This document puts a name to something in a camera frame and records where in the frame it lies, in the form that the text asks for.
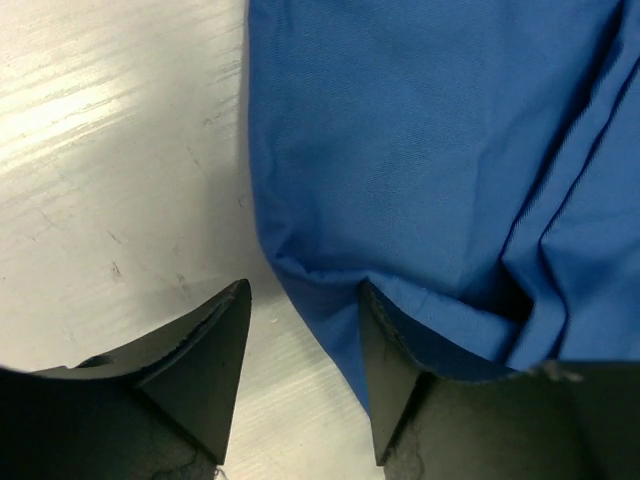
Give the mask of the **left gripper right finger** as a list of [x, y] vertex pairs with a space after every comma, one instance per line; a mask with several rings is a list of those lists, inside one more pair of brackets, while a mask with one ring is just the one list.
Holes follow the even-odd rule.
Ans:
[[431, 383], [479, 383], [512, 370], [484, 359], [400, 310], [368, 281], [359, 285], [360, 341], [375, 460], [384, 464]]

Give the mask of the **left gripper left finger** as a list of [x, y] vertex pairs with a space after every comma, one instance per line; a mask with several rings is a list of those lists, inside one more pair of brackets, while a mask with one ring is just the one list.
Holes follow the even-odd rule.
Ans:
[[116, 381], [216, 463], [225, 461], [252, 294], [237, 280], [166, 325], [44, 378]]

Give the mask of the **blue surgical drape cloth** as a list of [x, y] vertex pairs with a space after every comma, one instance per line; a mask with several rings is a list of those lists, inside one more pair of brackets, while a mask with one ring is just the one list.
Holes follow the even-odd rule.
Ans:
[[361, 402], [357, 290], [514, 370], [639, 357], [635, 1], [253, 1], [259, 241]]

